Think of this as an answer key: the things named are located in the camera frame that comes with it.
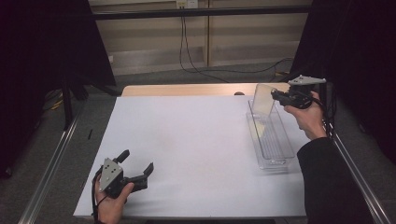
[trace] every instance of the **gray carpet floor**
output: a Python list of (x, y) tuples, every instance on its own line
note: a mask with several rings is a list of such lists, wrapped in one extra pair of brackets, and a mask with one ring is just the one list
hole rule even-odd
[[(217, 69), (259, 71), (269, 65), (271, 64), (236, 65)], [(282, 77), (275, 77), (275, 71), (288, 71), (290, 65), (291, 62), (280, 63), (276, 66), (276, 70), (272, 68), (260, 73), (221, 71), (199, 74), (177, 70), (122, 76), (117, 77), (118, 86), (115, 89), (122, 91), (127, 85), (223, 82), (208, 75), (220, 77), (228, 82), (277, 81)], [(73, 217), (73, 212), (83, 186), (87, 184), (85, 183), (86, 178), (91, 170), (116, 98), (93, 87), (86, 89), (90, 93), (87, 101), (73, 100), (73, 107), (80, 109), (80, 117), (56, 171), (56, 176), (50, 182), (49, 190), (35, 218), (35, 223), (92, 223), (91, 220)], [(396, 221), (396, 166), (384, 157), (373, 137), (361, 131), (359, 121), (343, 104), (342, 98), (338, 101), (335, 120), (336, 131), (352, 159), (383, 204), (387, 214)], [(37, 184), (46, 171), (54, 149), (64, 134), (63, 127), (64, 110), (62, 107), (48, 110), (43, 114), (39, 127), (13, 167), (13, 176), (10, 179), (0, 180), (0, 223), (18, 223), (20, 220)], [(245, 220), (233, 223), (265, 222), (263, 220)], [(276, 220), (276, 223), (302, 224), (306, 223), (306, 220), (304, 218), (280, 218)]]

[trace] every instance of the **white table surface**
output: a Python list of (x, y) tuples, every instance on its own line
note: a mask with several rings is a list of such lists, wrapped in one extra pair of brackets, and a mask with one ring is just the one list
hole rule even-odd
[[(305, 216), (304, 181), (297, 158), (287, 174), (258, 166), (246, 112), (253, 96), (136, 96), (117, 99), (74, 216), (92, 213), (91, 180), (104, 159), (128, 177), (150, 162), (148, 189), (131, 194), (124, 217), (244, 218)], [(293, 150), (308, 139), (279, 109)]]

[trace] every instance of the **person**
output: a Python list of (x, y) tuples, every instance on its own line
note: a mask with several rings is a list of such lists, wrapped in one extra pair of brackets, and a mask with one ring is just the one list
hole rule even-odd
[[(374, 223), (364, 197), (347, 164), (323, 129), (323, 113), (315, 102), (307, 109), (286, 105), (297, 123), (311, 140), (297, 153), (304, 178), (304, 204), (308, 224)], [(123, 205), (134, 185), (125, 186), (117, 199), (99, 192), (96, 180), (96, 201), (102, 223), (118, 223)]]

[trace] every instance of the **hand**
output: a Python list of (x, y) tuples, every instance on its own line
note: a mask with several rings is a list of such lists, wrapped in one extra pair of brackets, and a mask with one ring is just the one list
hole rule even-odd
[[(314, 91), (311, 92), (314, 98), (318, 99), (318, 94)], [(298, 109), (291, 105), (286, 105), (284, 109), (297, 119), (300, 129), (310, 140), (327, 136), (323, 129), (323, 111), (317, 103), (312, 102), (312, 105), (307, 109)]]
[(99, 180), (100, 175), (96, 178), (95, 183), (95, 198), (99, 203), (98, 205), (98, 217), (99, 221), (106, 224), (119, 223), (122, 216), (123, 206), (128, 198), (129, 194), (134, 188), (133, 183), (127, 184), (117, 199), (112, 199), (106, 196), (105, 192), (99, 192)]

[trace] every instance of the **transparent plastic box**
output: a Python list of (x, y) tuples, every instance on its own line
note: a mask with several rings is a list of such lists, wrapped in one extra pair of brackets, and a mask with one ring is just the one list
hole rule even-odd
[(247, 123), (259, 167), (286, 170), (295, 155), (272, 99), (272, 89), (265, 84), (257, 85), (254, 99), (248, 101)]

